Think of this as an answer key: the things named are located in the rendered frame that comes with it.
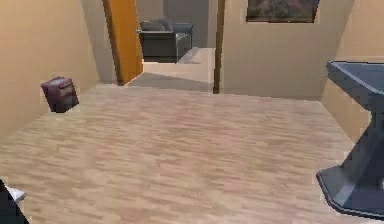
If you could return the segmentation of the dark grey sofa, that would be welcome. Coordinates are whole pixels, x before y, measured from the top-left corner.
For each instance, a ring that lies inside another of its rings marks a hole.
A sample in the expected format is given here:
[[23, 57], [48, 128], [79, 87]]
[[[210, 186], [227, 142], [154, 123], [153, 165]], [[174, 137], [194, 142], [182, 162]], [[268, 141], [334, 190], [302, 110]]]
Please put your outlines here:
[[168, 18], [141, 21], [139, 35], [145, 62], [177, 63], [192, 49], [193, 25]]

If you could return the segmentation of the orange room door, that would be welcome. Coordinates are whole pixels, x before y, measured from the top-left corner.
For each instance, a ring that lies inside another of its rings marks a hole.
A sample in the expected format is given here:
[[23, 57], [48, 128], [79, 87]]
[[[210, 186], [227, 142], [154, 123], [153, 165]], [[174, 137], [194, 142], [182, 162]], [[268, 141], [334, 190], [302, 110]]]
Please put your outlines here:
[[116, 81], [120, 86], [143, 72], [135, 0], [102, 0], [109, 34]]

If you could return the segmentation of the dark red small cabinet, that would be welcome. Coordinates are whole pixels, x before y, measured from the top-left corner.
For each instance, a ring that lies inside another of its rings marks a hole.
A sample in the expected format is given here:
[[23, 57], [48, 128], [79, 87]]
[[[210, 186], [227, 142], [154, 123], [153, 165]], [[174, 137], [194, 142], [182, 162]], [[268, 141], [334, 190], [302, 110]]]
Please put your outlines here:
[[49, 108], [55, 113], [65, 113], [79, 104], [71, 78], [56, 77], [41, 84]]

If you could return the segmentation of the dark framed wall picture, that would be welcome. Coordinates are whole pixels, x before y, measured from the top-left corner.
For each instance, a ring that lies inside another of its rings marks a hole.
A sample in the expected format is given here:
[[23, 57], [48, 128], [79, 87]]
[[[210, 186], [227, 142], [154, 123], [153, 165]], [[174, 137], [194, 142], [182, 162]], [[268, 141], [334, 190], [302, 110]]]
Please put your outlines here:
[[248, 0], [246, 21], [313, 23], [320, 0]]

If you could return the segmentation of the dark grey pedestal table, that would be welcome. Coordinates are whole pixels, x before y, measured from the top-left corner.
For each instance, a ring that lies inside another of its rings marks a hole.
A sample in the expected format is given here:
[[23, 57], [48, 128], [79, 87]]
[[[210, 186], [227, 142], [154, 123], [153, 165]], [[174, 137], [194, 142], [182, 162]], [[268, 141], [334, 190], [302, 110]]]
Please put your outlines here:
[[343, 163], [317, 172], [317, 181], [336, 211], [384, 221], [384, 63], [330, 61], [327, 70], [371, 120]]

